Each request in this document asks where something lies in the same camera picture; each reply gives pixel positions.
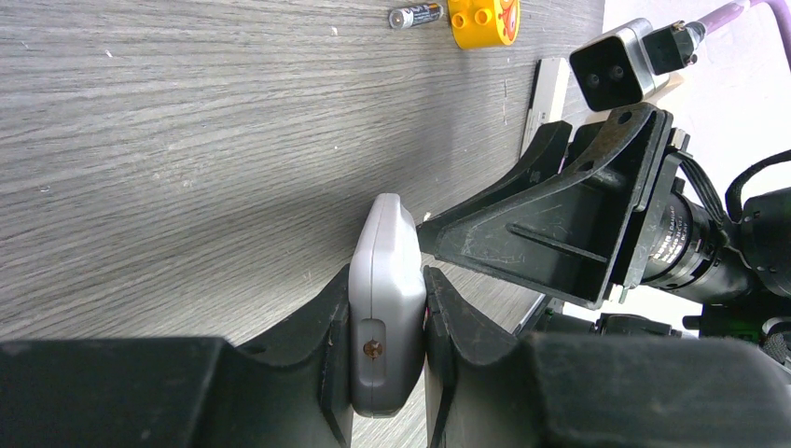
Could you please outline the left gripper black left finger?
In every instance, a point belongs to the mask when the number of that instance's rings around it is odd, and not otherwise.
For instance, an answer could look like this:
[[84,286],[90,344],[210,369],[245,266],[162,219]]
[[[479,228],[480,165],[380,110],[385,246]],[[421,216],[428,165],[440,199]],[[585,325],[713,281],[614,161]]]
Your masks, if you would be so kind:
[[241,345],[220,337],[6,341],[5,447],[347,447],[347,268]]

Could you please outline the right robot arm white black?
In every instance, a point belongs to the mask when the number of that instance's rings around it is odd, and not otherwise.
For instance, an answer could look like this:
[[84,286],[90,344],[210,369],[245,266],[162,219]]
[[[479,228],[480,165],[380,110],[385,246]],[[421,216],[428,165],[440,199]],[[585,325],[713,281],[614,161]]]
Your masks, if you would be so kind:
[[790,191],[741,194],[790,155],[750,166],[719,195],[688,142],[648,103],[579,128],[544,124],[503,177],[422,223],[420,248],[591,310],[613,287],[652,287],[701,305],[686,329],[788,365]]

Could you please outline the long white remote control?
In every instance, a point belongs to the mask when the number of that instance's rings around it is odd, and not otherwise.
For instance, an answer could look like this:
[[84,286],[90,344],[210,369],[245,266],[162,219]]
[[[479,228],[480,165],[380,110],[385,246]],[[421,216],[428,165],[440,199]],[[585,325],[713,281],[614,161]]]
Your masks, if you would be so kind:
[[570,74],[565,58],[545,58],[537,63],[520,146],[521,155],[526,152],[540,126],[562,118]]

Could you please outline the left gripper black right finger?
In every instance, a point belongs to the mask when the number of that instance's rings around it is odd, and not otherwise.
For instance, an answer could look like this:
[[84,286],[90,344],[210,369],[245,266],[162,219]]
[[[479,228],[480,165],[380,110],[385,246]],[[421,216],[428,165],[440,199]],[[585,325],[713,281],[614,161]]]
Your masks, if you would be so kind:
[[733,340],[530,332],[518,337],[444,273],[427,288],[432,447],[786,447],[779,365]]

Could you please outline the white air conditioner remote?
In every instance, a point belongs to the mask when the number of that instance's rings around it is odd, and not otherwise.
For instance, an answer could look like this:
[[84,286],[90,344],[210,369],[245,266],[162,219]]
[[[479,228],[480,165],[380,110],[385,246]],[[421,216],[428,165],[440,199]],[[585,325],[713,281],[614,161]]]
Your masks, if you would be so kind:
[[378,195],[348,277],[351,394],[360,415],[397,415],[421,375],[427,296],[422,268],[411,214],[399,195]]

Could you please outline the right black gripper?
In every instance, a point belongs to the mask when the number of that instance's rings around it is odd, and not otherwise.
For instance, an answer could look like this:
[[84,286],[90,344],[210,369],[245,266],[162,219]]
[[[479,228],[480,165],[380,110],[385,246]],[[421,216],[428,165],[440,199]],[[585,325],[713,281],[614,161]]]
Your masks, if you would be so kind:
[[574,128],[541,125],[517,163],[417,229],[436,259],[597,309],[657,283],[687,244],[676,174],[689,137],[648,103]]

